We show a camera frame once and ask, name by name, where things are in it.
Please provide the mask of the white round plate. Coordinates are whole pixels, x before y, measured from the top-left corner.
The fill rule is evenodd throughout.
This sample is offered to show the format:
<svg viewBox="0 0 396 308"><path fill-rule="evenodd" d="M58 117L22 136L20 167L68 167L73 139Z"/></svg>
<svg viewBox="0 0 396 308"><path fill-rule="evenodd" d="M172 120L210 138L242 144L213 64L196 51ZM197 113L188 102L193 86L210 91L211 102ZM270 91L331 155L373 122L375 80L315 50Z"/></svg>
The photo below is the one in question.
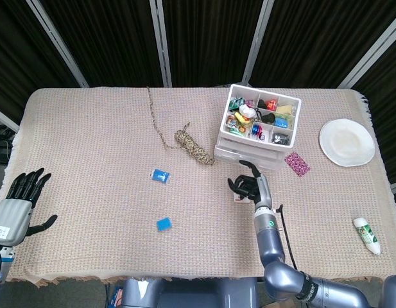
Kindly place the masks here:
<svg viewBox="0 0 396 308"><path fill-rule="evenodd" d="M368 130L350 119L335 119L325 123L319 134L325 156L341 167L357 167L369 163L375 156L375 144Z"/></svg>

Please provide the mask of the blue wrapped packet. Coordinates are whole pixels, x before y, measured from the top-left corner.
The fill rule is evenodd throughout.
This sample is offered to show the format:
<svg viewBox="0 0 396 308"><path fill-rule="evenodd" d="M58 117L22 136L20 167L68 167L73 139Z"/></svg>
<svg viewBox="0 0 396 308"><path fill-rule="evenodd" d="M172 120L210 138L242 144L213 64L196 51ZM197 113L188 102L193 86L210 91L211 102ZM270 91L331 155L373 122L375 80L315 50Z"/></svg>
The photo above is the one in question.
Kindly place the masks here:
<svg viewBox="0 0 396 308"><path fill-rule="evenodd" d="M170 179L171 175L167 171L163 171L163 170L160 170L160 169L154 169L151 172L150 176L151 176L151 179L153 181L160 182L160 183L163 183L163 184L167 184L169 182L169 179Z"/></svg>

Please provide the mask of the beige woven tablecloth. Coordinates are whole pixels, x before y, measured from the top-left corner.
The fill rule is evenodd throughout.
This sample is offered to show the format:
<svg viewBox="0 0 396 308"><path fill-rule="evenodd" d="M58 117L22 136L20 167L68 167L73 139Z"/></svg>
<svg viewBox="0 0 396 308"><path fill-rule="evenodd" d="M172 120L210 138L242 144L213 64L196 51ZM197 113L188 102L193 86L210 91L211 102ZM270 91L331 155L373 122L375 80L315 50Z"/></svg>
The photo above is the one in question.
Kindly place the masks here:
<svg viewBox="0 0 396 308"><path fill-rule="evenodd" d="M396 274L396 205L381 155L340 167L322 152L321 127L347 118L372 131L354 90L277 89L302 100L293 151L311 170L267 171L283 206L298 268L329 279ZM9 280L44 285L61 277L260 277L254 206L235 203L227 180L250 171L217 161L205 166L165 149L184 125L213 152L226 88L40 89L28 99L0 197L21 173L51 174L32 215L55 224L15 248ZM170 173L167 184L151 172ZM157 230L169 217L172 228ZM382 253L374 255L353 220L365 218Z"/></svg>

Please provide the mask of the purple patterned packet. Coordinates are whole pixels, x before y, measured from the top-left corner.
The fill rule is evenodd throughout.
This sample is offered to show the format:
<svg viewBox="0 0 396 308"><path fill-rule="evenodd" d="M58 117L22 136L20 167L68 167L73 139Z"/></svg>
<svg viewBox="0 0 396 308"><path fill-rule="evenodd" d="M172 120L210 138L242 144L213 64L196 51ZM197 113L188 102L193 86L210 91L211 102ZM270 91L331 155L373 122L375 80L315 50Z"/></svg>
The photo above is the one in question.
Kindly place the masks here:
<svg viewBox="0 0 396 308"><path fill-rule="evenodd" d="M290 153L284 161L299 177L303 177L311 170L310 166L297 152Z"/></svg>

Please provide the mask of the blue orange package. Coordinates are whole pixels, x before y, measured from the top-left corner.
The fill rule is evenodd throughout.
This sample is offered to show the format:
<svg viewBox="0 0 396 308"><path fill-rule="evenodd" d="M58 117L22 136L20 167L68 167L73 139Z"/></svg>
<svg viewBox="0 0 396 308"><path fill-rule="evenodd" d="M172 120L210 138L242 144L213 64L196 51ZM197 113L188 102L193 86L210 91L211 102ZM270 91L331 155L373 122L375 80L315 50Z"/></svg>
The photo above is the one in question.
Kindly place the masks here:
<svg viewBox="0 0 396 308"><path fill-rule="evenodd" d="M113 294L109 298L108 308L119 308L123 297L123 288L116 286Z"/></svg>

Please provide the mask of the grey robot torso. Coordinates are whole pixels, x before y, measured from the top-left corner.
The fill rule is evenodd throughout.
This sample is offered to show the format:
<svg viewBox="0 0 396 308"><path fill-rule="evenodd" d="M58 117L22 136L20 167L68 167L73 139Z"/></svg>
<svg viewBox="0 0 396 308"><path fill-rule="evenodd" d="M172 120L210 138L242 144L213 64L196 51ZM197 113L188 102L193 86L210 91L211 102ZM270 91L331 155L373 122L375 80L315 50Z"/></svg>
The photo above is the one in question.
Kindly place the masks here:
<svg viewBox="0 0 396 308"><path fill-rule="evenodd" d="M129 278L119 308L260 308L256 278Z"/></svg>

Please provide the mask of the black grey left robot hand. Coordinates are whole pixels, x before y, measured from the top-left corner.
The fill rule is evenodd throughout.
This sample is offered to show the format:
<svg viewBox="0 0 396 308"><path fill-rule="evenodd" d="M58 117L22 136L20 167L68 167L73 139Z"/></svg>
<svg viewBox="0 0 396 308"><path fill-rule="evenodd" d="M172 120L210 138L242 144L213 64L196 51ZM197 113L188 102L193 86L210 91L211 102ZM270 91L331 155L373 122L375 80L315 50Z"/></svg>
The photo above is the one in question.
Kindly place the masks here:
<svg viewBox="0 0 396 308"><path fill-rule="evenodd" d="M22 173L17 176L6 198L0 202L0 248L15 247L37 233L49 229L57 220L53 214L48 220L40 225L30 225L31 217L41 192L51 178L51 174L43 174L40 168L28 174Z"/></svg>

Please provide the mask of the grey aluminium partition post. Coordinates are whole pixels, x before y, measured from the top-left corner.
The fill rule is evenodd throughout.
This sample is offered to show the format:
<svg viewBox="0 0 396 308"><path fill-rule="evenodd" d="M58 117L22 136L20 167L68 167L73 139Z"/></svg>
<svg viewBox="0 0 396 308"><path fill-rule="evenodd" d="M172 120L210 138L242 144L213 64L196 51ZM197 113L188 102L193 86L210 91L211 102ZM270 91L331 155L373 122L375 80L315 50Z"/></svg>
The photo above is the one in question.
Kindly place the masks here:
<svg viewBox="0 0 396 308"><path fill-rule="evenodd" d="M46 35L50 39L52 45L58 51L65 65L73 75L74 79L81 88L89 88L89 83L81 72L78 64L76 63L72 53L65 44L62 36L59 34L56 26L53 24L50 16L47 14L40 0L25 0L30 10L36 17L39 24L42 26Z"/></svg>
<svg viewBox="0 0 396 308"><path fill-rule="evenodd" d="M149 3L163 86L171 88L173 83L171 78L163 2L162 0L149 0Z"/></svg>
<svg viewBox="0 0 396 308"><path fill-rule="evenodd" d="M266 32L268 21L270 19L271 12L273 10L275 0L263 0L261 6L261 11L259 12L259 17L257 20L257 25L255 27L250 51L245 65L245 70L241 80L241 85L248 85L252 72L261 48L261 44Z"/></svg>
<svg viewBox="0 0 396 308"><path fill-rule="evenodd" d="M383 56L396 41L396 18L382 32L379 38L370 46L357 64L338 85L338 89L351 89Z"/></svg>

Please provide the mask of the white plastic drawer organizer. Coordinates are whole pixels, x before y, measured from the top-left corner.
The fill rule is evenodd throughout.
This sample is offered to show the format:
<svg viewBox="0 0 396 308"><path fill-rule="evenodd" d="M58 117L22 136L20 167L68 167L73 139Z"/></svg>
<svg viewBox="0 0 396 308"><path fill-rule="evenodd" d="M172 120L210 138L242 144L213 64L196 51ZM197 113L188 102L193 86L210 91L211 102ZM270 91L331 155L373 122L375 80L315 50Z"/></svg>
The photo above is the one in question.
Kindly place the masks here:
<svg viewBox="0 0 396 308"><path fill-rule="evenodd" d="M234 116L235 112L239 112L239 110L230 111L228 109L229 101L233 98L244 98L245 104L248 105L249 107L255 109L255 111L256 111L256 116L250 119L251 123L249 124L247 133L245 135L236 135L234 133L230 133L229 129L226 126L227 117ZM296 110L293 112L293 115L285 115L285 114L277 113L276 111L258 108L257 107L258 101L260 99L262 99L265 102L267 102L268 100L271 100L271 99L276 99L277 107L279 105L293 105L293 106L296 106ZM279 93L275 93L275 92L268 92L268 91L262 90L262 89L245 87L245 86L238 85L238 84L233 84L230 86L228 99L227 99L227 103L226 103L226 106L224 109L223 118L222 118L222 121L220 124L220 130L219 130L217 141L220 140L221 138L226 138L226 139L230 139L232 141L242 142L245 144L258 146L258 147L262 147L262 148L269 148L269 149L274 149L274 150L283 149L283 150L289 150L289 152L290 152L293 149L294 144L295 144L298 119L299 119L299 115L300 115L301 106L302 106L302 100L299 98L296 98L296 97L287 96L287 95L279 94ZM292 129L289 130L289 129L276 127L275 125L262 123L261 116L264 114L270 113L270 112L274 113L275 117L282 117L285 119L290 119L291 123L292 123ZM251 135L252 126L254 124L260 125L263 129L262 134L258 137ZM289 135L290 144L285 146L285 145L281 145L281 144L272 143L272 136L274 133L283 133L283 134Z"/></svg>

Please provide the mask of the black grey right robot hand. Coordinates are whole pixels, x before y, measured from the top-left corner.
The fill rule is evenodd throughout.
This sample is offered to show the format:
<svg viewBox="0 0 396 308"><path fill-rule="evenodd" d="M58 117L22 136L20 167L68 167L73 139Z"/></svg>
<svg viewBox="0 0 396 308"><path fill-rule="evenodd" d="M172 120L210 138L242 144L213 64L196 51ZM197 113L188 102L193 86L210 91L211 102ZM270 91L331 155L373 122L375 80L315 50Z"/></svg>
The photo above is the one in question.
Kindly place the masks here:
<svg viewBox="0 0 396 308"><path fill-rule="evenodd" d="M265 207L272 209L271 192L266 177L251 162L239 160L239 163L248 167L253 176L239 175L234 181L228 179L229 188L239 196L254 202L255 210Z"/></svg>

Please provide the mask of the black equipment clutter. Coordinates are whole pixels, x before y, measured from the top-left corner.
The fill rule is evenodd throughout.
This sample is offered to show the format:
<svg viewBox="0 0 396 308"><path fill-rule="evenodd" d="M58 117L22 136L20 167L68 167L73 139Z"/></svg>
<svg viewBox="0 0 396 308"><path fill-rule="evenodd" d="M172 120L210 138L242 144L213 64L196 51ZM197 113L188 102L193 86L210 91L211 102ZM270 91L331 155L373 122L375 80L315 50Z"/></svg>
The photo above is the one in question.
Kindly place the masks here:
<svg viewBox="0 0 396 308"><path fill-rule="evenodd" d="M12 137L15 135L15 132L11 130L4 124L0 124L0 142L4 142L5 146L5 157L7 161L10 159L10 143Z"/></svg>

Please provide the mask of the white bottle green label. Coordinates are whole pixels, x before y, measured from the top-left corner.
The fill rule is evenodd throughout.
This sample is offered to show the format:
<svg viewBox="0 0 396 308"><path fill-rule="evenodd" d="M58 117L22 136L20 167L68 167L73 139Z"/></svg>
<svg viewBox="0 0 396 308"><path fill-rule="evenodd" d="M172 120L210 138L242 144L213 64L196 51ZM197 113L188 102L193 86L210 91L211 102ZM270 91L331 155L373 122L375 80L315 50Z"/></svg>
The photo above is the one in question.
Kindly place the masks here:
<svg viewBox="0 0 396 308"><path fill-rule="evenodd" d="M380 255L382 253L381 245L368 221L365 218L356 218L353 220L353 224L366 248L374 255Z"/></svg>

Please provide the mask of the shiny colourful snack packet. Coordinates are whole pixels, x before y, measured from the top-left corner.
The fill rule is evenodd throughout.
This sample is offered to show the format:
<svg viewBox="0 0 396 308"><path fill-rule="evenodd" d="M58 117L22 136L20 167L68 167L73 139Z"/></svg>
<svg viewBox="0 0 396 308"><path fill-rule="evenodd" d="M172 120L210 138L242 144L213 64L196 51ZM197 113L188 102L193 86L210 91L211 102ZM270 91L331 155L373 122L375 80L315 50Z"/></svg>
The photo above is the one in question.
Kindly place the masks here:
<svg viewBox="0 0 396 308"><path fill-rule="evenodd" d="M250 123L250 121L247 123L241 123L233 115L228 116L226 120L226 126L229 129L230 133L234 133L236 135L245 135L247 133L247 129Z"/></svg>

